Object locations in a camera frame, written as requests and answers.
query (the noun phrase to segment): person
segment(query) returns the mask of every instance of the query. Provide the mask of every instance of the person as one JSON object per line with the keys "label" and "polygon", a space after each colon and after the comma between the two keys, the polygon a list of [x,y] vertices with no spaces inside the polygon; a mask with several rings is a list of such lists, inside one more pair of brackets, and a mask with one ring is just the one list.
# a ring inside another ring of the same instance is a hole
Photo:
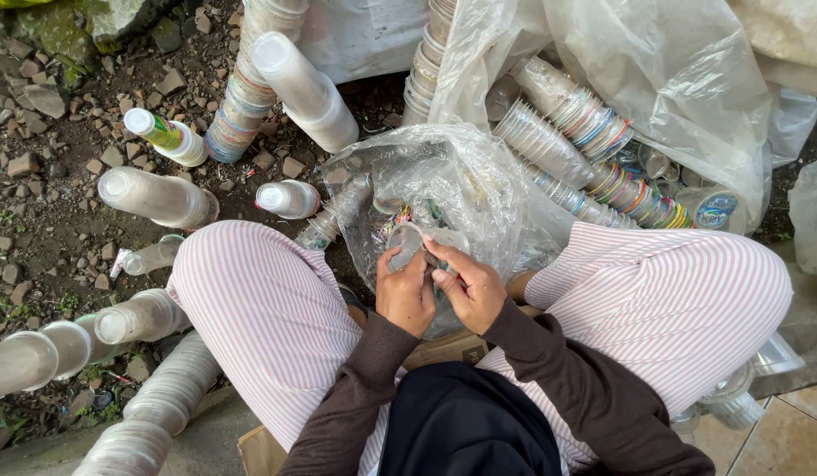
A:
{"label": "person", "polygon": [[[669,415],[749,360],[792,295],[781,259],[717,231],[575,223],[549,267],[508,287],[424,245],[466,287],[422,253],[389,272],[391,250],[365,314],[322,252],[262,224],[221,221],[182,244],[168,291],[288,451],[280,474],[714,474]],[[433,281],[496,345],[475,368],[401,368],[435,315]]]}

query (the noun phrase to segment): brown sleeve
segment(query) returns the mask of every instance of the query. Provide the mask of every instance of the brown sleeve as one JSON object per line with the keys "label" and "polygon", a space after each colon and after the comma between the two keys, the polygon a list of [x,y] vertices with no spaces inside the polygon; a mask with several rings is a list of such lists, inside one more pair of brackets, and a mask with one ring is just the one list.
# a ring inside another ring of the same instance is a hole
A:
{"label": "brown sleeve", "polygon": [[355,475],[379,407],[396,396],[394,376],[420,340],[371,312],[335,384],[308,418],[278,475]]}
{"label": "brown sleeve", "polygon": [[600,352],[566,339],[551,314],[530,319],[509,298],[482,337],[506,353],[518,380],[541,386],[572,436],[614,475],[715,473],[705,453],[670,429],[667,408],[651,387]]}

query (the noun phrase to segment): clear plastic bag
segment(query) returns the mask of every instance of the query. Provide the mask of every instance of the clear plastic bag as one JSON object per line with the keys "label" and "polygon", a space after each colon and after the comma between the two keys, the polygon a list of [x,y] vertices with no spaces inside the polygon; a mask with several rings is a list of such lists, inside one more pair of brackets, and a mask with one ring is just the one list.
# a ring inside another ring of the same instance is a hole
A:
{"label": "clear plastic bag", "polygon": [[459,0],[429,122],[486,127],[488,86],[552,40],[642,141],[739,193],[746,229],[760,217],[772,97],[721,0]]}
{"label": "clear plastic bag", "polygon": [[[575,221],[528,181],[502,139],[472,124],[402,127],[349,146],[321,169],[324,176],[346,176],[344,170],[353,177],[371,176],[373,197],[337,218],[352,262],[373,291],[376,260],[384,251],[377,230],[390,218],[373,207],[373,199],[418,209],[433,201],[442,224],[464,233],[471,255],[496,269],[503,281],[515,268],[549,264]],[[326,182],[336,197],[348,180]],[[438,313],[427,339],[463,327],[445,296],[435,296]]]}
{"label": "clear plastic bag", "polygon": [[805,273],[817,275],[817,160],[799,171],[787,198],[795,228],[796,262]]}
{"label": "clear plastic bag", "polygon": [[767,130],[773,168],[790,164],[799,158],[799,152],[805,146],[816,122],[815,97],[790,88],[779,88],[770,111],[770,129]]}

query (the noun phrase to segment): pink striped pants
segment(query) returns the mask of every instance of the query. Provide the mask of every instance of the pink striped pants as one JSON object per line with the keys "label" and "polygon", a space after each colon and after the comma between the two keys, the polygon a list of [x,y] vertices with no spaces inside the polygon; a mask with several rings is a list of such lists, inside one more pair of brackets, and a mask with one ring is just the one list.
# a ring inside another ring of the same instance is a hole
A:
{"label": "pink striped pants", "polygon": [[[288,450],[362,333],[324,254],[262,224],[222,221],[185,240],[168,291]],[[750,359],[792,293],[781,259],[741,236],[576,223],[569,246],[532,278],[526,299],[551,312],[567,337],[635,372],[675,414]],[[514,378],[499,348],[478,366],[507,377],[544,412],[564,472],[596,460],[541,389]],[[361,475],[378,466],[387,417],[383,406]]]}

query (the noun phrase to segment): tiled floor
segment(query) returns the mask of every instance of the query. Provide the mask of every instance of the tiled floor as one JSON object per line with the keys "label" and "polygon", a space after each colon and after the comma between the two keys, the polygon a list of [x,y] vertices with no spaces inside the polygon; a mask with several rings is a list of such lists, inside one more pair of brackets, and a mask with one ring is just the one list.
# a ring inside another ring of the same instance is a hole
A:
{"label": "tiled floor", "polygon": [[759,403],[764,416],[739,431],[702,417],[694,444],[717,476],[817,476],[817,385]]}

